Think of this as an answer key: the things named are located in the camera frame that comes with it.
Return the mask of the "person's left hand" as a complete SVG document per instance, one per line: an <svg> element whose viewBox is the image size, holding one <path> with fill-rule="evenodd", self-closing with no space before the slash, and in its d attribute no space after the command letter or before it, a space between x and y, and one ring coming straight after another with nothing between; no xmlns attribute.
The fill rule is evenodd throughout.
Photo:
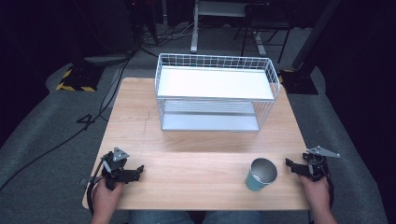
<svg viewBox="0 0 396 224"><path fill-rule="evenodd" d="M124 184L117 182L115 189L106 187L106 181L101 179L92 193L92 217L112 217L120 200Z"/></svg>

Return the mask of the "white wire two-tier rack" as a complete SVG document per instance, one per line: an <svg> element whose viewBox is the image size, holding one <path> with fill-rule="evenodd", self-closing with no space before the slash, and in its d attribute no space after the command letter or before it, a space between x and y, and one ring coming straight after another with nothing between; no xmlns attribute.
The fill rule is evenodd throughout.
<svg viewBox="0 0 396 224"><path fill-rule="evenodd" d="M164 131L257 132L280 92L268 58L159 55L155 95Z"/></svg>

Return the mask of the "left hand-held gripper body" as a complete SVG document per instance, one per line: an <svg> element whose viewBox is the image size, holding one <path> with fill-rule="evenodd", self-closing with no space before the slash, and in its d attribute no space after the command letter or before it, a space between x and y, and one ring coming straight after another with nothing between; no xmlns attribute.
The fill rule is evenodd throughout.
<svg viewBox="0 0 396 224"><path fill-rule="evenodd" d="M115 147L102 157L104 165L102 176L106 179L106 187L110 190L115 189L117 182L128 184L128 174L136 174L134 170L125 170L129 154L122 149Z"/></svg>

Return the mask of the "teal cup with metal inside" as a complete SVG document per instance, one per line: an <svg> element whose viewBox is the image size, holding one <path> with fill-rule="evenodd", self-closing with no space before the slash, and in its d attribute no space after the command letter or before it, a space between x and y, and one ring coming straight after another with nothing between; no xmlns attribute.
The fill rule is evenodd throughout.
<svg viewBox="0 0 396 224"><path fill-rule="evenodd" d="M259 191L277 180L276 166L265 158L255 159L249 166L245 184L252 191Z"/></svg>

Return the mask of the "striped black stand base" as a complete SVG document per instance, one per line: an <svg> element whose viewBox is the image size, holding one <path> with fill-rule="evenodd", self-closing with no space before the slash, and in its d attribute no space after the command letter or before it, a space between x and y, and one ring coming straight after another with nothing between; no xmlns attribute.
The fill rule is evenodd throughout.
<svg viewBox="0 0 396 224"><path fill-rule="evenodd" d="M283 69L278 71L278 78L288 94L317 95L318 90L310 76L299 70Z"/></svg>
<svg viewBox="0 0 396 224"><path fill-rule="evenodd" d="M67 68L56 90L95 92L104 71L103 66L76 67L71 65Z"/></svg>

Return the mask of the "person's leg in jeans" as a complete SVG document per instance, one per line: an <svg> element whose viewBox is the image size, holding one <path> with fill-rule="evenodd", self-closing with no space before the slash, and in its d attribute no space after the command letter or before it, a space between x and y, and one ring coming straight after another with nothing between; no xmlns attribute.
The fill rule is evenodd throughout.
<svg viewBox="0 0 396 224"><path fill-rule="evenodd" d="M202 224L264 224L264 217L258 211L211 211Z"/></svg>
<svg viewBox="0 0 396 224"><path fill-rule="evenodd" d="M194 224L187 212L181 211L132 211L129 224Z"/></svg>

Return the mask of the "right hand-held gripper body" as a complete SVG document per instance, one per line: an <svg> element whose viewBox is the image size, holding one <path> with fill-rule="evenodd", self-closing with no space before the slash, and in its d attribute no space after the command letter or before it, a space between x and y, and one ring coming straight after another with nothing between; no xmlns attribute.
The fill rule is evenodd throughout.
<svg viewBox="0 0 396 224"><path fill-rule="evenodd" d="M323 176L329 177L328 157L339 159L341 155L321 146L308 148L303 154L306 165L303 166L300 175L308 177L314 182L319 181Z"/></svg>

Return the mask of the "person's left leg in jeans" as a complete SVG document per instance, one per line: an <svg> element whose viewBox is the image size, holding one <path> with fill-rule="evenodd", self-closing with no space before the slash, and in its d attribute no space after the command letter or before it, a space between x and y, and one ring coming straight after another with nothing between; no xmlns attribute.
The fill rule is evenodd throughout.
<svg viewBox="0 0 396 224"><path fill-rule="evenodd" d="M129 224L194 224L187 212L181 211L132 211Z"/></svg>

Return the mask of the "person's right hand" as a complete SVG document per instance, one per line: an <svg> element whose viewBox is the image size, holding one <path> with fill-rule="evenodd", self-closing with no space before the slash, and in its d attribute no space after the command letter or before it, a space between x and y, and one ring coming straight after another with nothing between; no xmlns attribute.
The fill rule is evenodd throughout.
<svg viewBox="0 0 396 224"><path fill-rule="evenodd" d="M330 211L329 184L325 177L318 181L312 181L306 176L299 175L299 179L304 187L305 198L307 199L314 213L324 213Z"/></svg>

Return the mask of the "black chair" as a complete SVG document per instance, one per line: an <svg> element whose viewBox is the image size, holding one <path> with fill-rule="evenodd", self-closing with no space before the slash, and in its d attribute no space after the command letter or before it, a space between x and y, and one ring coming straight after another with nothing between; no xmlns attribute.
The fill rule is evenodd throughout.
<svg viewBox="0 0 396 224"><path fill-rule="evenodd" d="M238 30L234 36L237 38L240 32L243 32L243 42L240 56L245 53L248 41L248 34L255 39L256 45L263 48L263 42L258 40L261 32L268 32L272 35L267 39L270 46L280 47L277 62L280 63L287 41L290 36L291 24L290 19L280 2L276 0L251 0L244 6L244 17L239 24ZM272 43L272 39L279 32L284 32L284 39L278 44Z"/></svg>

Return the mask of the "person's right leg in jeans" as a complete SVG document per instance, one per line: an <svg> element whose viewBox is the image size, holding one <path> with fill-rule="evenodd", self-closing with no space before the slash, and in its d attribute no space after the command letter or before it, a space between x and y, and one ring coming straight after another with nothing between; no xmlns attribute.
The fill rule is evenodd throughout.
<svg viewBox="0 0 396 224"><path fill-rule="evenodd" d="M202 224L264 224L264 217L258 211L211 211Z"/></svg>

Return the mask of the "black slanted stand pole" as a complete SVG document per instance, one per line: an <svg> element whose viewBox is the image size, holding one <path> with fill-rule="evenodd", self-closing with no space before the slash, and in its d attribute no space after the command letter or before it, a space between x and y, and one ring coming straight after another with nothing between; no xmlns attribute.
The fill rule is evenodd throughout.
<svg viewBox="0 0 396 224"><path fill-rule="evenodd" d="M322 10L320 16L318 17L311 34L305 40L301 50L292 62L291 66L293 68L300 69L307 61L309 54L313 51L322 31L325 29L327 23L329 22L332 14L337 9L340 2L341 0L328 0L326 7Z"/></svg>

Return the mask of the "white desk frame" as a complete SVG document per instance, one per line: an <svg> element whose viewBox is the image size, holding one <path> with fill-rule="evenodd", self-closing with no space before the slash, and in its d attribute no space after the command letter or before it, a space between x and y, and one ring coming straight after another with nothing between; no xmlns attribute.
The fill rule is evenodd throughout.
<svg viewBox="0 0 396 224"><path fill-rule="evenodd" d="M191 53L198 50L198 20L200 16L221 16L243 18L246 3L231 0L194 0L193 31L191 36Z"/></svg>

